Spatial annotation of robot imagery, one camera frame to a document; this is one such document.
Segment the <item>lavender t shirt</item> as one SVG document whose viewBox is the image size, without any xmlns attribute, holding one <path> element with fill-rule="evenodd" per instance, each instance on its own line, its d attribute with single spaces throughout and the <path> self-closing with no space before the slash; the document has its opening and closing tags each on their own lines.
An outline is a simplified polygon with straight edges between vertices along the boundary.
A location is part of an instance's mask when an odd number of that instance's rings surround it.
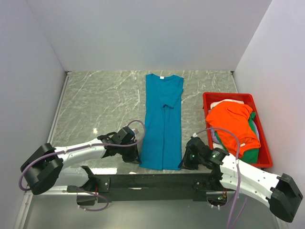
<svg viewBox="0 0 305 229">
<path fill-rule="evenodd" d="M 249 123 L 250 128 L 255 132 L 257 138 L 259 139 L 259 131 L 258 131 L 258 128 L 257 128 L 256 124 L 254 123 L 254 121 L 249 119 L 248 123 Z M 220 138 L 216 136 L 215 130 L 211 130 L 211 137 L 212 137 L 212 141 L 214 143 L 220 144 Z"/>
</svg>

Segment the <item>teal t shirt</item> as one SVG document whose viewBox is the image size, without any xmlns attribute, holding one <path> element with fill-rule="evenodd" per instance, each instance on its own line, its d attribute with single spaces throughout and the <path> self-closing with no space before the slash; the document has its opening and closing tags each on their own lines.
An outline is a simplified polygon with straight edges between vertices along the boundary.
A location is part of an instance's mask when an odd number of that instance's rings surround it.
<svg viewBox="0 0 305 229">
<path fill-rule="evenodd" d="M 183 78 L 146 75 L 145 136 L 140 167 L 179 170 L 182 160 Z"/>
</svg>

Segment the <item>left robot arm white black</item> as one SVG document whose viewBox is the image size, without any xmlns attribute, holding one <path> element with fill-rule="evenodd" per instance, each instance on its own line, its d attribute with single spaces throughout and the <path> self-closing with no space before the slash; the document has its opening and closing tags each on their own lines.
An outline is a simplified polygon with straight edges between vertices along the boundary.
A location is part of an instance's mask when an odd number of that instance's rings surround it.
<svg viewBox="0 0 305 229">
<path fill-rule="evenodd" d="M 95 187 L 95 176 L 91 170 L 82 166 L 73 168 L 77 163 L 102 159 L 119 154 L 124 162 L 140 162 L 136 135 L 137 129 L 123 127 L 118 132 L 100 135 L 97 138 L 66 147 L 53 147 L 50 143 L 41 145 L 21 166 L 21 177 L 25 179 L 34 195 L 45 193 L 55 186 L 77 186 L 89 192 Z"/>
</svg>

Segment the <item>orange t shirt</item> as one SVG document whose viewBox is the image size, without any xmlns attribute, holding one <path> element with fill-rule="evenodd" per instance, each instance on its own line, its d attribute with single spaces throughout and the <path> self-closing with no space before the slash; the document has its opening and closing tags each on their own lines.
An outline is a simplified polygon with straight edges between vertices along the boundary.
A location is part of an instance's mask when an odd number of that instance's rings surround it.
<svg viewBox="0 0 305 229">
<path fill-rule="evenodd" d="M 261 146 L 248 124 L 252 112 L 252 108 L 246 104 L 223 101 L 212 108 L 205 119 L 211 127 L 217 128 L 225 149 L 239 158 L 244 156 L 245 151 Z"/>
</svg>

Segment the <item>green t shirt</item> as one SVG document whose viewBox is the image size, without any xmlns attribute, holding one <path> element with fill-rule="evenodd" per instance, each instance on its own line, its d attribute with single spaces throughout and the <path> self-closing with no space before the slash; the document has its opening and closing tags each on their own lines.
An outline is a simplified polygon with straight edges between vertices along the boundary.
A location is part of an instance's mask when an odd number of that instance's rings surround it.
<svg viewBox="0 0 305 229">
<path fill-rule="evenodd" d="M 256 113 L 252 112 L 250 114 L 249 119 L 254 121 L 255 116 L 256 116 Z M 245 151 L 244 156 L 241 158 L 241 160 L 248 164 L 256 164 L 257 160 L 258 160 L 258 155 L 259 155 L 259 149 L 253 148 L 253 149 Z"/>
</svg>

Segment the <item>red plastic bin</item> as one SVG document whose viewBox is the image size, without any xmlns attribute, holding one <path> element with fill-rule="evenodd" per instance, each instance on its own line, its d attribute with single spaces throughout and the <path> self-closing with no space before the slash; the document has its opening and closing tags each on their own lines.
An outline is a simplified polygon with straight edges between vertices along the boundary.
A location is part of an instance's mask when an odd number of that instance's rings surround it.
<svg viewBox="0 0 305 229">
<path fill-rule="evenodd" d="M 259 148 L 257 163 L 252 164 L 252 165 L 254 167 L 263 168 L 263 169 L 271 168 L 273 165 L 271 154 L 269 152 L 267 141 L 265 139 L 264 131 L 263 131 L 252 95 L 238 94 L 238 93 L 205 92 L 205 93 L 203 93 L 203 109 L 204 109 L 205 117 L 208 115 L 208 111 L 211 108 L 211 104 L 213 102 L 218 102 L 223 99 L 233 99 L 233 100 L 237 100 L 237 101 L 242 101 L 246 105 L 249 105 L 253 109 L 253 111 L 256 113 L 256 116 L 254 117 L 254 123 L 258 129 L 261 147 Z"/>
</svg>

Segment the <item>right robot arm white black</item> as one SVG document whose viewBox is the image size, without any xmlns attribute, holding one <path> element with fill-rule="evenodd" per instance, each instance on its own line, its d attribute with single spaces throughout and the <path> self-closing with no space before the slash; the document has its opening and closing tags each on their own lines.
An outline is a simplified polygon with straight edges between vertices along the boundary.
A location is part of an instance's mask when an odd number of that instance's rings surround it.
<svg viewBox="0 0 305 229">
<path fill-rule="evenodd" d="M 180 163 L 181 168 L 197 170 L 203 165 L 211 170 L 207 181 L 197 181 L 195 187 L 205 190 L 231 189 L 254 198 L 279 219 L 293 222 L 303 195 L 288 174 L 276 175 L 260 170 L 220 149 L 210 149 L 198 137 L 191 137 Z"/>
</svg>

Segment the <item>black base bar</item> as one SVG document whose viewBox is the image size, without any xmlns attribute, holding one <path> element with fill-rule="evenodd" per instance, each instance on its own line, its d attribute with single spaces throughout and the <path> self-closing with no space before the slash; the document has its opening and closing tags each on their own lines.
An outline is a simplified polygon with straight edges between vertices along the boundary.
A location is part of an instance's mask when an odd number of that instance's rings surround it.
<svg viewBox="0 0 305 229">
<path fill-rule="evenodd" d="M 84 190 L 101 195 L 99 203 L 114 201 L 185 200 L 206 201 L 208 192 L 224 191 L 209 173 L 96 175 Z"/>
</svg>

